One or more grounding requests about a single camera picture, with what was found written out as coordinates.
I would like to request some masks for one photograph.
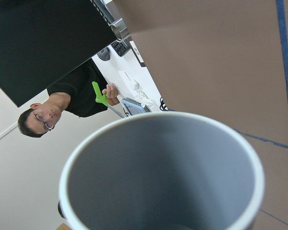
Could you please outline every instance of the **black monitor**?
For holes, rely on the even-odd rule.
[[[19,107],[115,39],[90,0],[0,0],[0,88]]]

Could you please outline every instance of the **black t-shirt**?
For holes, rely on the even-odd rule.
[[[90,58],[78,68],[67,74],[47,88],[48,94],[65,92],[71,96],[71,102],[65,109],[80,117],[88,117],[105,111],[107,107],[95,102],[96,94],[92,86],[96,81],[100,90],[106,88],[107,82]]]

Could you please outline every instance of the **black mouse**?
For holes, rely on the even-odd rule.
[[[106,48],[100,50],[97,53],[97,56],[103,61],[108,61],[108,60],[110,60],[110,53],[111,53],[110,49],[108,47],[106,47]]]

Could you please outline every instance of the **black keyboard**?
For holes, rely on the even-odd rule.
[[[110,26],[111,23],[114,22],[114,18],[110,14],[110,12],[106,9],[103,3],[101,3],[100,0],[90,0],[93,4],[93,6],[96,8],[96,10],[100,13],[100,15],[103,17],[103,19],[106,21],[106,23]],[[115,52],[120,56],[124,56],[131,48],[131,45],[128,41],[123,42],[113,42],[111,44]]]

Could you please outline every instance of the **hand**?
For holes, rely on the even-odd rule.
[[[107,97],[106,100],[110,105],[116,105],[120,103],[120,101],[117,98],[119,91],[114,85],[107,85],[107,88],[103,89],[102,93],[106,94]]]

